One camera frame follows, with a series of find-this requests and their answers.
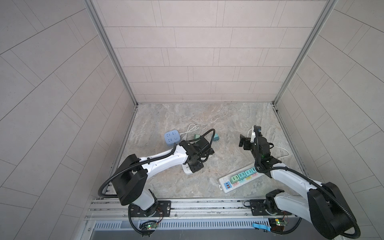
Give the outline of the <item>dark teal plug adapter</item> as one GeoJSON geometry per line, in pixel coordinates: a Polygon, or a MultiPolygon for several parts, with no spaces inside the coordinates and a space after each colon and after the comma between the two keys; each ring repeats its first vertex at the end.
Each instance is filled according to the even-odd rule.
{"type": "Polygon", "coordinates": [[[240,173],[237,174],[237,176],[239,177],[239,180],[243,180],[243,179],[246,178],[245,172],[240,172],[240,173]]]}

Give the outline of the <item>white multicolour power strip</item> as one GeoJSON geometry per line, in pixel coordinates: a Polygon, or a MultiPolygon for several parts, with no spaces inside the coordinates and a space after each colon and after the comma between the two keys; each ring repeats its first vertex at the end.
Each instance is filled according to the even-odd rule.
{"type": "Polygon", "coordinates": [[[229,193],[241,186],[250,183],[264,174],[258,173],[254,164],[245,166],[219,179],[219,189],[224,193],[229,193]]]}

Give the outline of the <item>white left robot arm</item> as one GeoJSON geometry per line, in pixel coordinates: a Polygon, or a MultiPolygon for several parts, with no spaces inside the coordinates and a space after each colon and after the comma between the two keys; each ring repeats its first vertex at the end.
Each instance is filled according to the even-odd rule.
{"type": "Polygon", "coordinates": [[[147,179],[178,165],[186,165],[187,172],[196,173],[204,167],[209,156],[214,154],[212,143],[216,134],[210,129],[199,138],[174,144],[171,150],[139,158],[135,154],[128,156],[115,173],[98,189],[103,199],[118,198],[122,206],[134,204],[153,215],[159,205],[155,195],[145,189],[147,179]]]}

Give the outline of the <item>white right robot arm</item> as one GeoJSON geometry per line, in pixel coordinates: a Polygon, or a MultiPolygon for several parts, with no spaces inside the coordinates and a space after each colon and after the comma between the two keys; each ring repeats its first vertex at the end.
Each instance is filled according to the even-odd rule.
{"type": "Polygon", "coordinates": [[[266,194],[266,210],[292,213],[310,223],[326,239],[337,236],[358,239],[361,230],[357,220],[340,189],[333,183],[321,183],[287,167],[281,160],[271,155],[269,143],[261,133],[253,133],[250,138],[240,136],[239,146],[250,151],[258,173],[282,182],[290,187],[298,197],[277,189],[266,194]]]}

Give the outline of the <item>teal plug adapter upper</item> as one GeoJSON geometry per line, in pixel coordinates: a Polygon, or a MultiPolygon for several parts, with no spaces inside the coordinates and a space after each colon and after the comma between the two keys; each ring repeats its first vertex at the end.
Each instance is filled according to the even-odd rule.
{"type": "Polygon", "coordinates": [[[213,141],[215,142],[215,141],[218,141],[219,139],[220,139],[219,135],[218,135],[218,134],[215,134],[215,135],[214,135],[214,138],[213,138],[213,141]]]}

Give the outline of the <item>white square power socket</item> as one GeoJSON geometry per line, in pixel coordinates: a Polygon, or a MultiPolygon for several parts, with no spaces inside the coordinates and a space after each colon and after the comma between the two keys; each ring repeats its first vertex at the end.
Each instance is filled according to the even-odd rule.
{"type": "Polygon", "coordinates": [[[188,164],[182,164],[183,171],[186,175],[193,174],[192,170],[190,169],[188,164]]]}

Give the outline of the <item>blue square power socket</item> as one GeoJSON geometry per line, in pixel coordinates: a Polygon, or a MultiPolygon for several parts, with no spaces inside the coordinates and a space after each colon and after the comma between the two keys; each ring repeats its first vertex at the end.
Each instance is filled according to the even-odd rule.
{"type": "Polygon", "coordinates": [[[174,144],[179,144],[181,141],[181,136],[178,130],[168,131],[164,134],[165,142],[169,147],[172,147],[174,144]]]}

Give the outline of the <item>blue connector tag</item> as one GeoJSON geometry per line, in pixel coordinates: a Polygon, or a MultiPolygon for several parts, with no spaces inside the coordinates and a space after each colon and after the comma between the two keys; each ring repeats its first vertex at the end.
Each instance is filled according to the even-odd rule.
{"type": "Polygon", "coordinates": [[[265,232],[270,232],[271,231],[271,227],[270,226],[263,225],[263,224],[253,223],[253,228],[255,228],[257,230],[263,230],[265,232]]]}

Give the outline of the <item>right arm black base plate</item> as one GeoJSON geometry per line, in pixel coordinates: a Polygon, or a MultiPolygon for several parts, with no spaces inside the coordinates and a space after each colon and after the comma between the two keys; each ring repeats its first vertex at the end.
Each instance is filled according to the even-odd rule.
{"type": "Polygon", "coordinates": [[[268,209],[265,200],[249,200],[244,206],[251,209],[252,216],[283,216],[280,210],[268,209]]]}

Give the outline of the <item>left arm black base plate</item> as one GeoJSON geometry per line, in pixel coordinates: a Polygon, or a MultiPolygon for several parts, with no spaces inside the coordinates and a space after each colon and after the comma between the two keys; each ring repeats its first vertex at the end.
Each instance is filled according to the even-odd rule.
{"type": "Polygon", "coordinates": [[[169,217],[171,211],[171,201],[158,201],[157,206],[150,207],[148,210],[142,210],[139,206],[130,204],[129,214],[134,218],[159,218],[169,217]]]}

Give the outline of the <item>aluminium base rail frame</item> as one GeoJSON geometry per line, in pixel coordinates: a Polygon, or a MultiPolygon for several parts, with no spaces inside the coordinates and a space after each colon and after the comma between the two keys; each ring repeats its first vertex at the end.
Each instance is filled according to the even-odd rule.
{"type": "Polygon", "coordinates": [[[284,219],[288,222],[288,230],[298,221],[298,216],[286,211],[283,211],[283,216],[252,216],[251,209],[244,206],[249,204],[249,200],[264,198],[159,199],[172,202],[170,216],[159,218],[131,217],[130,206],[122,206],[118,199],[95,200],[76,239],[89,240],[100,231],[129,231],[136,235],[141,231],[140,224],[151,220],[159,222],[152,236],[169,230],[257,230],[253,228],[253,223],[270,226],[270,218],[284,219]]]}

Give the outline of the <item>metal corner wall profile right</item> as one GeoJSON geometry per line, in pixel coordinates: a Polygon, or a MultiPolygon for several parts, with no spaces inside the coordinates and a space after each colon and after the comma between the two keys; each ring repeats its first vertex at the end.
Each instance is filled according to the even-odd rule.
{"type": "Polygon", "coordinates": [[[326,1],[326,4],[321,11],[317,21],[315,22],[314,27],[312,28],[307,40],[305,41],[304,46],[302,47],[298,57],[296,58],[293,66],[291,67],[285,81],[282,84],[282,87],[280,88],[276,98],[272,102],[275,107],[277,107],[277,104],[281,100],[284,92],[287,90],[290,82],[294,78],[297,70],[301,66],[302,62],[304,61],[305,57],[307,56],[309,50],[311,49],[312,45],[314,44],[317,36],[319,35],[320,31],[322,30],[324,24],[326,23],[327,19],[329,18],[330,14],[332,13],[335,5],[337,4],[338,0],[328,0],[326,1]]]}

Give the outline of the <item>metal corner wall profile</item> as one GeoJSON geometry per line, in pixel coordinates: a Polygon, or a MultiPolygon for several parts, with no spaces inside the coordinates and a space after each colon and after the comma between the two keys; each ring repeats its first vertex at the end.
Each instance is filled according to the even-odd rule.
{"type": "Polygon", "coordinates": [[[290,82],[294,78],[297,70],[301,66],[302,62],[304,61],[305,57],[307,56],[309,50],[311,49],[312,45],[314,44],[317,36],[319,35],[320,31],[322,30],[324,24],[326,23],[327,19],[329,18],[330,14],[332,13],[335,5],[337,4],[338,0],[328,0],[326,1],[326,4],[321,11],[317,21],[315,22],[314,27],[312,28],[307,40],[305,41],[304,46],[302,47],[298,57],[296,58],[293,66],[291,67],[285,81],[282,84],[282,87],[280,88],[276,98],[272,102],[275,107],[277,107],[277,104],[281,100],[284,92],[287,90],[290,82]]]}
{"type": "Polygon", "coordinates": [[[91,0],[84,0],[84,5],[85,5],[85,8],[87,9],[87,12],[89,13],[90,15],[90,18],[101,38],[101,41],[108,53],[108,55],[110,56],[110,59],[111,59],[111,62],[114,66],[114,68],[116,69],[119,77],[121,78],[122,82],[123,82],[123,85],[125,86],[126,90],[128,91],[134,105],[137,107],[138,106],[138,102],[134,96],[134,93],[132,91],[132,88],[130,87],[129,85],[129,82],[126,78],[126,75],[123,71],[123,68],[119,62],[119,59],[117,57],[117,54],[108,38],[108,35],[107,35],[107,32],[102,24],[102,21],[97,13],[97,10],[95,8],[95,5],[93,3],[93,1],[91,0]]]}

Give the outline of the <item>metal corner wall profile left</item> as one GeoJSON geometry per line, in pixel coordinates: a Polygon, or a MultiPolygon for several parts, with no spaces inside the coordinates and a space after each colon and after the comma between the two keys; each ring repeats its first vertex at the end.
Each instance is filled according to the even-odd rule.
{"type": "Polygon", "coordinates": [[[126,78],[126,75],[123,71],[123,68],[119,62],[119,59],[117,57],[117,54],[108,38],[108,35],[107,35],[107,32],[102,24],[102,21],[97,13],[97,10],[95,8],[95,5],[93,3],[93,1],[91,0],[84,0],[84,5],[85,5],[85,8],[87,9],[87,12],[89,13],[90,15],[90,18],[101,38],[101,41],[108,53],[108,55],[110,56],[110,59],[111,59],[111,62],[114,66],[114,68],[116,69],[119,77],[121,78],[122,82],[123,82],[123,85],[125,86],[126,90],[128,91],[134,105],[137,107],[138,106],[138,102],[134,96],[134,93],[132,91],[132,88],[130,87],[129,85],[129,82],[126,78]]]}

